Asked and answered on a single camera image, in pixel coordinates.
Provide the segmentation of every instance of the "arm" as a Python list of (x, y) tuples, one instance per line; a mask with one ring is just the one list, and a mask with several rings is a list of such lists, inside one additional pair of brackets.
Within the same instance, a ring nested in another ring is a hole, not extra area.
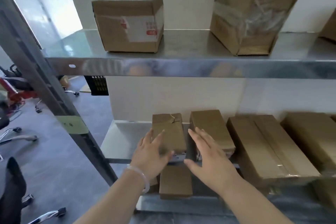
[[(148, 180), (155, 178), (167, 165), (173, 152), (163, 157), (159, 155), (159, 146), (163, 133), (152, 142), (151, 129), (138, 143), (131, 166), (139, 168)], [(133, 170), (126, 170), (112, 185), (103, 199), (91, 207), (74, 224), (126, 224), (135, 209), (145, 181), (140, 174)]]
[(184, 163), (205, 185), (220, 195), (241, 224), (292, 224), (266, 197), (245, 181), (218, 144), (203, 129), (189, 134), (202, 154), (202, 167)]

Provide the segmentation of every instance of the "person's left hand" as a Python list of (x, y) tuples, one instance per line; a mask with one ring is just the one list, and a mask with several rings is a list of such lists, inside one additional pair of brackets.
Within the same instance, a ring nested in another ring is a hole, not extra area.
[(153, 129), (151, 128), (145, 137), (141, 138), (138, 146), (133, 154), (131, 166), (139, 168), (148, 180), (153, 179), (168, 164), (174, 152), (168, 152), (164, 156), (160, 156), (159, 147), (164, 137), (162, 131), (153, 141)]

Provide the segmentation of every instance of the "hand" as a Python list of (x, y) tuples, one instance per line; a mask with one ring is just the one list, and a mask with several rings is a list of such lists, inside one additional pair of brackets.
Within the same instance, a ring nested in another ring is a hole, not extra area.
[(202, 154), (202, 167), (191, 159), (185, 159), (184, 163), (205, 185), (222, 197), (226, 188), (234, 184), (234, 180), (240, 175), (224, 151), (208, 133), (199, 128), (195, 131), (196, 133), (188, 129), (189, 135)]
[(141, 138), (133, 154), (131, 166), (139, 168), (148, 180), (153, 179), (168, 164), (174, 152), (160, 157), (159, 147), (164, 137), (164, 130), (152, 141), (153, 129)]

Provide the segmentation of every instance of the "bangle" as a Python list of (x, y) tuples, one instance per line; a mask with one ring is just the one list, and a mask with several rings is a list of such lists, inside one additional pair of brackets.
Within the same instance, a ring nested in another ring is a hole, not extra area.
[(126, 169), (129, 170), (133, 170), (135, 172), (137, 172), (138, 174), (141, 175), (141, 177), (143, 178), (144, 182), (145, 182), (145, 188), (143, 189), (143, 193), (147, 193), (149, 191), (149, 180), (147, 179), (146, 175), (137, 167), (134, 166), (130, 166), (129, 164), (127, 165)]

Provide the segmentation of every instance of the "black plastic crate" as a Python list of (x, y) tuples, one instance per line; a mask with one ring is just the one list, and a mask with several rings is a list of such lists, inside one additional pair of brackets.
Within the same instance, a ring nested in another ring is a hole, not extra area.
[(108, 96), (107, 83), (105, 76), (100, 75), (85, 75), (85, 80), (90, 87), (92, 96)]

